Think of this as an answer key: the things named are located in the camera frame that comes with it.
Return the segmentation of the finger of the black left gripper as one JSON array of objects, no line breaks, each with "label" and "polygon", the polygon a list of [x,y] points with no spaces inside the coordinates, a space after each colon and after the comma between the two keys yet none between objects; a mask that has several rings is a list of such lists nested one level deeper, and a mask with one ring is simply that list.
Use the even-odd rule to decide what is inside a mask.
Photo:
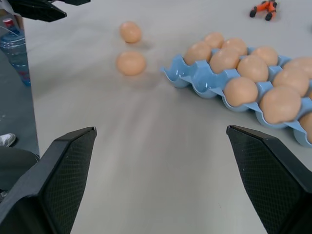
[{"label": "finger of the black left gripper", "polygon": [[67,17],[66,12],[55,7],[55,0],[9,0],[16,15],[32,20],[53,22]]},{"label": "finger of the black left gripper", "polygon": [[61,1],[66,4],[86,4],[91,2],[91,0],[49,0],[49,1]]}]

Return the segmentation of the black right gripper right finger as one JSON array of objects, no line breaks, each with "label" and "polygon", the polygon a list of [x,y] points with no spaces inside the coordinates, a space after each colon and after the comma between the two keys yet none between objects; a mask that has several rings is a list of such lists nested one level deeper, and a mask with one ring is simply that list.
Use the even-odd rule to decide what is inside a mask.
[{"label": "black right gripper right finger", "polygon": [[245,191],[268,234],[312,234],[312,171],[278,138],[229,125]]}]

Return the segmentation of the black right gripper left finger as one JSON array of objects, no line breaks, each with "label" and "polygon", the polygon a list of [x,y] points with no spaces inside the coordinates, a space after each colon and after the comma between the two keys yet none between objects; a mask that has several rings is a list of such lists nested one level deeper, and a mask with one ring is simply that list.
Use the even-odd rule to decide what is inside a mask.
[{"label": "black right gripper left finger", "polygon": [[70,234],[84,195],[95,127],[55,139],[0,202],[0,234]]}]

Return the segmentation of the loose brown egg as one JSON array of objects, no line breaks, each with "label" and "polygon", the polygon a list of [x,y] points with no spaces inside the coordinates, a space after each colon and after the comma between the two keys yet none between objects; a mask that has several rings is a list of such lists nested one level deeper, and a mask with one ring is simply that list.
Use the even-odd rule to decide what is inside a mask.
[{"label": "loose brown egg", "polygon": [[132,21],[122,23],[119,27],[119,33],[126,43],[137,43],[142,38],[140,27]]},{"label": "loose brown egg", "polygon": [[145,56],[137,51],[122,52],[116,59],[116,67],[126,76],[141,74],[147,66]]}]

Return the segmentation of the blue plastic egg tray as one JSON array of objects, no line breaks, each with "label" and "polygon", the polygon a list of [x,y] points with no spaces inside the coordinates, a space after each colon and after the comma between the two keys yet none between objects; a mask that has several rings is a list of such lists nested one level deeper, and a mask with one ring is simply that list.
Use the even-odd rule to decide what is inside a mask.
[{"label": "blue plastic egg tray", "polygon": [[245,112],[247,110],[253,110],[259,123],[265,127],[272,129],[283,129],[290,127],[293,129],[293,134],[297,142],[308,148],[312,148],[312,143],[308,141],[308,134],[299,123],[301,117],[305,114],[312,113],[312,99],[309,97],[303,97],[301,99],[301,109],[298,115],[293,121],[281,122],[278,124],[268,123],[263,112],[259,107],[259,102],[266,92],[273,88],[272,81],[278,72],[282,71],[285,64],[292,59],[286,56],[278,55],[278,63],[276,66],[270,66],[268,68],[269,77],[266,82],[257,82],[258,97],[256,102],[242,104],[238,107],[231,106],[226,98],[223,90],[226,84],[233,78],[239,77],[239,73],[236,69],[225,70],[220,74],[215,74],[210,65],[204,61],[196,61],[193,65],[189,66],[184,62],[182,55],[176,55],[169,69],[165,67],[161,68],[161,71],[165,74],[170,83],[176,88],[185,88],[191,85],[194,91],[202,98],[214,98],[219,95],[222,97],[224,105],[234,112]]}]

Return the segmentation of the clear blue water bottle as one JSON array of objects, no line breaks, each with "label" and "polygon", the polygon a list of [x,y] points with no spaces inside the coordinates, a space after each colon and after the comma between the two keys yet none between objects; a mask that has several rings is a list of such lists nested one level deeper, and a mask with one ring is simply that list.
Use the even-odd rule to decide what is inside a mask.
[{"label": "clear blue water bottle", "polygon": [[12,18],[6,18],[2,22],[8,32],[0,37],[0,49],[21,81],[26,86],[31,86],[24,31],[16,27]]}]

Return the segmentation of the white shoe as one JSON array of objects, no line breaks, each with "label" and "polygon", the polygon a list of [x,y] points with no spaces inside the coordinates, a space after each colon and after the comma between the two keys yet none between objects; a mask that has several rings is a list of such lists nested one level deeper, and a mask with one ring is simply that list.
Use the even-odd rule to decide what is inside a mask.
[{"label": "white shoe", "polygon": [[16,141],[16,135],[7,133],[0,135],[0,146],[10,147]]}]

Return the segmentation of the orange and black toy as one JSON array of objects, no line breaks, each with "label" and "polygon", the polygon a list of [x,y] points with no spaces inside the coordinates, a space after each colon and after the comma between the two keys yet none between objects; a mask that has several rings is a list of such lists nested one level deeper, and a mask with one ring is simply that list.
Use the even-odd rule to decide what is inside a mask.
[{"label": "orange and black toy", "polygon": [[259,5],[253,7],[250,11],[250,18],[254,18],[258,12],[266,11],[267,14],[265,16],[266,21],[271,21],[276,15],[276,0],[265,0],[262,1]]}]

